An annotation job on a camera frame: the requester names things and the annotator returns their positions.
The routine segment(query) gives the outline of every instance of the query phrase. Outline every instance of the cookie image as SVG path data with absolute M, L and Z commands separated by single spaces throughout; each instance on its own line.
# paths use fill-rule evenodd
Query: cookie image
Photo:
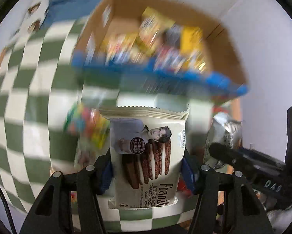
M 159 151 L 159 174 L 162 175 L 162 151 L 163 151 L 163 143 L 158 142 L 158 151 Z
M 151 141 L 151 145 L 153 146 L 153 156 L 155 159 L 155 179 L 159 177 L 159 151 L 158 151 L 158 143 L 155 141 Z
M 169 173 L 169 167 L 170 167 L 170 156 L 171 156 L 171 140 L 169 139 L 165 143 L 165 148 L 166 148 L 166 159 L 165 159 L 165 165 L 164 165 L 164 173 L 167 175 Z
M 144 176 L 144 181 L 145 184 L 147 185 L 149 182 L 149 172 L 148 172 L 148 163 L 147 163 L 147 156 L 146 154 L 141 154 L 140 155 L 140 161 L 142 164 L 142 171 L 143 171 L 143 176 Z
M 138 157 L 138 155 L 134 155 L 133 161 L 134 161 L 134 169 L 135 169 L 135 172 L 136 172 L 136 178 L 137 178 L 139 184 L 142 185 L 143 183 L 141 181 L 141 176 L 139 174 L 139 165 L 138 165 L 139 157 Z
M 153 170 L 151 168 L 151 152 L 152 151 L 153 151 L 153 146 L 150 143 L 147 143 L 144 154 L 146 154 L 146 158 L 147 158 L 148 175 L 150 179 L 153 179 Z
M 121 162 L 125 178 L 133 189 L 138 189 L 139 185 L 148 184 L 149 179 L 155 180 L 159 178 L 159 175 L 162 175 L 162 154 L 164 150 L 164 173 L 165 175 L 168 174 L 171 155 L 170 137 L 172 136 L 169 127 L 149 130 L 146 125 L 137 119 L 114 119 L 112 122 L 112 129 L 120 131 L 119 138 L 115 140 L 116 143 L 113 147 L 122 155 Z
M 139 189 L 139 181 L 134 166 L 134 155 L 124 154 L 122 156 L 122 166 L 128 183 L 133 189 Z

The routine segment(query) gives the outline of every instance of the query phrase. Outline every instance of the checkered pattern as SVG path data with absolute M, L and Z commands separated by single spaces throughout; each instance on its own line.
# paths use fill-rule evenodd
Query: checkered pattern
M 175 225 L 192 219 L 198 196 L 185 197 L 177 192 L 178 202 L 167 207 L 156 207 L 140 210 L 115 210 L 108 208 L 111 197 L 97 196 L 105 227 L 109 232 L 144 231 Z M 72 206 L 73 225 L 80 229 L 77 214 L 77 203 Z
M 117 102 L 117 75 L 79 77 L 69 64 L 85 21 L 55 23 L 20 38 L 7 48 L 1 64 L 0 187 L 7 201 L 23 212 L 30 210 L 48 180 L 51 165 L 73 169 L 77 138 L 62 131 L 72 104 L 80 99 L 92 106 Z M 166 108 L 168 103 L 159 105 Z M 108 209 L 109 197 L 98 200 L 108 231 L 137 231 L 191 219 L 197 197 L 177 197 L 172 206 L 134 211 Z

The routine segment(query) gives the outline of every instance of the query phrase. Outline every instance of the cookie package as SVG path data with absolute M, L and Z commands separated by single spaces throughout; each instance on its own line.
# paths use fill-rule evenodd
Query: cookie package
M 186 144 L 189 109 L 100 109 L 110 120 L 115 197 L 109 208 L 151 208 L 173 204 Z

